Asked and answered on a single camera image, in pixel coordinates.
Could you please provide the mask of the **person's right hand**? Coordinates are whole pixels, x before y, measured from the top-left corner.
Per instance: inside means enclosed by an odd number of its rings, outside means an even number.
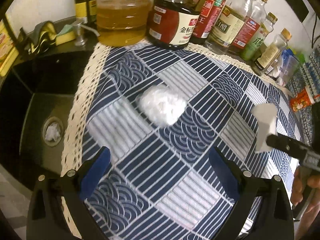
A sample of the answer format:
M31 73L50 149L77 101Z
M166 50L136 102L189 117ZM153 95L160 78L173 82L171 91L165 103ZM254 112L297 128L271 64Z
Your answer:
M290 200L295 220L301 220L304 213L319 205L319 172L302 166L297 167Z

